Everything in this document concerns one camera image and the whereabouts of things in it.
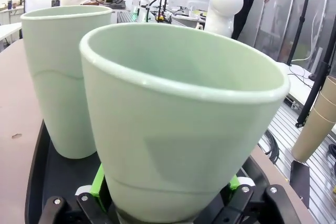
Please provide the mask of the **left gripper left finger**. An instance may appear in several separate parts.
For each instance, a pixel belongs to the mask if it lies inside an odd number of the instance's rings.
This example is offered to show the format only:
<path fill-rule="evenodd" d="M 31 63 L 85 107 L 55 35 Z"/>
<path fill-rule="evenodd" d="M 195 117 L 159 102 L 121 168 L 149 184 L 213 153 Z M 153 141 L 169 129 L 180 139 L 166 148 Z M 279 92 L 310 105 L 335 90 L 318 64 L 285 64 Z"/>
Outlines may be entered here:
<path fill-rule="evenodd" d="M 60 196 L 50 197 L 41 224 L 117 224 L 117 213 L 100 166 L 89 190 L 75 196 L 76 209 Z"/>

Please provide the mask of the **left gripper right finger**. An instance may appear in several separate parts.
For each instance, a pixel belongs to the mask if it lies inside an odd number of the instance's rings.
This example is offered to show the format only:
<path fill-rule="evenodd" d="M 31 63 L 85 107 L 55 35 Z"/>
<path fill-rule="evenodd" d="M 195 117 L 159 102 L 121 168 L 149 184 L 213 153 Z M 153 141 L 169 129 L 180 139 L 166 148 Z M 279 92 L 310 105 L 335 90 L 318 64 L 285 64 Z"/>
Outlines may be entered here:
<path fill-rule="evenodd" d="M 296 211 L 281 185 L 242 184 L 230 191 L 215 224 L 296 224 Z"/>

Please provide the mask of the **pale green cup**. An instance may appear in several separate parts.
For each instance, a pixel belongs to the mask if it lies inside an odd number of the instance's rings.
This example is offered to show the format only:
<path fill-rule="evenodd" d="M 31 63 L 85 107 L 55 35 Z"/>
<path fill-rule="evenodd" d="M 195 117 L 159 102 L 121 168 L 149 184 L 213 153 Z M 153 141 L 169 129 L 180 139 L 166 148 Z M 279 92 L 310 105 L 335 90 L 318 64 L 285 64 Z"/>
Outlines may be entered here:
<path fill-rule="evenodd" d="M 274 60 L 194 28 L 124 23 L 79 49 L 97 152 L 122 214 L 190 219 L 241 168 L 289 93 Z"/>
<path fill-rule="evenodd" d="M 88 112 L 79 43 L 110 24 L 112 10 L 75 5 L 38 9 L 21 16 L 28 69 L 56 151 L 69 159 L 96 152 Z"/>

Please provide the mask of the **black plastic tray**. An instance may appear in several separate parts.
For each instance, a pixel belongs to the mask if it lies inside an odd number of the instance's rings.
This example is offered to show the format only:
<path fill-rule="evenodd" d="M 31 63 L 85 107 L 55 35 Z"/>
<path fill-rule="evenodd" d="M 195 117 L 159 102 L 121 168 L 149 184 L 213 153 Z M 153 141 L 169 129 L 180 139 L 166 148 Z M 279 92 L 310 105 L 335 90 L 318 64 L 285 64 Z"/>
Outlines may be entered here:
<path fill-rule="evenodd" d="M 77 204 L 75 193 L 80 186 L 93 183 L 99 166 L 100 161 L 97 153 L 83 159 L 68 159 L 59 155 L 51 142 L 44 121 L 42 121 L 29 174 L 25 223 L 38 224 L 48 198 L 61 196 L 66 200 L 67 206 L 60 216 L 63 219 L 59 220 L 57 224 L 61 224 L 62 221 L 65 224 L 89 224 Z M 265 173 L 252 156 L 248 157 L 237 175 L 251 178 L 257 189 L 269 185 Z M 111 207 L 108 215 L 114 224 L 131 224 L 118 216 L 113 204 Z M 184 224 L 213 224 L 223 207 L 222 196 L 218 194 L 199 216 Z M 251 216 L 245 217 L 241 224 L 266 224 L 266 220 L 259 222 Z"/>

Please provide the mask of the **aluminium profile platform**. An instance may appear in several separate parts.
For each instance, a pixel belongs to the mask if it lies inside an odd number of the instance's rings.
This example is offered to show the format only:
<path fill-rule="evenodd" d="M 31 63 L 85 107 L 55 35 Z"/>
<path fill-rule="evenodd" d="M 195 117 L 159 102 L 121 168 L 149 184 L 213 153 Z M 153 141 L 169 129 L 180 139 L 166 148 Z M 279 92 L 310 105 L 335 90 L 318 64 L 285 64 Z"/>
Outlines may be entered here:
<path fill-rule="evenodd" d="M 276 167 L 286 179 L 290 177 L 293 161 L 291 149 L 301 132 L 301 129 L 295 127 L 297 117 L 296 111 L 283 103 L 269 125 L 269 130 L 279 146 Z M 321 223 L 336 219 L 336 202 L 333 195 L 336 185 L 333 166 L 336 160 L 329 153 L 330 144 L 336 144 L 336 136 L 333 132 L 323 140 L 305 163 L 310 169 L 309 210 L 315 216 L 320 215 Z"/>

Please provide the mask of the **brown cardboard tube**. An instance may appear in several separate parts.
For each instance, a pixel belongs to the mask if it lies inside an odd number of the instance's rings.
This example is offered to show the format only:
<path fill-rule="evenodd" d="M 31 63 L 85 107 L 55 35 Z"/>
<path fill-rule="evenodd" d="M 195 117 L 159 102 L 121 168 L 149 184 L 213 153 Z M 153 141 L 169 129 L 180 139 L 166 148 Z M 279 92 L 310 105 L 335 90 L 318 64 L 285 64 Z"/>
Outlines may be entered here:
<path fill-rule="evenodd" d="M 336 125 L 336 78 L 327 76 L 291 153 L 304 163 Z"/>

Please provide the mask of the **white table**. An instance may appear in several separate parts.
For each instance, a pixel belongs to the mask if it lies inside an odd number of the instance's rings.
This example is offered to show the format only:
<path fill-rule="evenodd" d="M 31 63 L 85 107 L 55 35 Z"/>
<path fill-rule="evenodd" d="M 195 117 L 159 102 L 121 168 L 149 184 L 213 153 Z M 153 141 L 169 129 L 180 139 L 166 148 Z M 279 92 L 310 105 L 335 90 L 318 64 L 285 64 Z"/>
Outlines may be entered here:
<path fill-rule="evenodd" d="M 0 25 L 0 52 L 4 50 L 3 40 L 22 28 L 21 23 Z"/>

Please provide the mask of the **black tripod stand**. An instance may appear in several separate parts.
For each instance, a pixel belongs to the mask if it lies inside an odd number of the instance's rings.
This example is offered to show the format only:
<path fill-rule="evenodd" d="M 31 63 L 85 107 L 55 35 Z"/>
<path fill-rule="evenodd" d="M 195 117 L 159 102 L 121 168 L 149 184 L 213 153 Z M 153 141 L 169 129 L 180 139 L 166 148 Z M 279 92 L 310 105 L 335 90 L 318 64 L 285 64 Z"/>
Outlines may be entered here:
<path fill-rule="evenodd" d="M 292 44 L 292 47 L 291 47 L 291 51 L 290 51 L 288 60 L 286 62 L 286 64 L 288 66 L 291 66 L 291 63 L 293 61 L 293 57 L 294 57 L 294 54 L 295 54 L 295 51 L 296 51 L 296 47 L 298 45 L 298 41 L 299 41 L 299 38 L 300 38 L 300 35 L 301 35 L 303 24 L 304 24 L 305 19 L 306 19 L 308 2 L 309 2 L 309 0 L 304 0 L 304 3 L 303 3 L 302 12 L 301 12 L 301 15 L 300 15 L 300 18 L 299 18 L 299 24 L 298 24 L 298 28 L 297 28 L 297 31 L 296 31 L 296 35 L 295 35 L 295 38 L 293 40 L 293 44 Z"/>

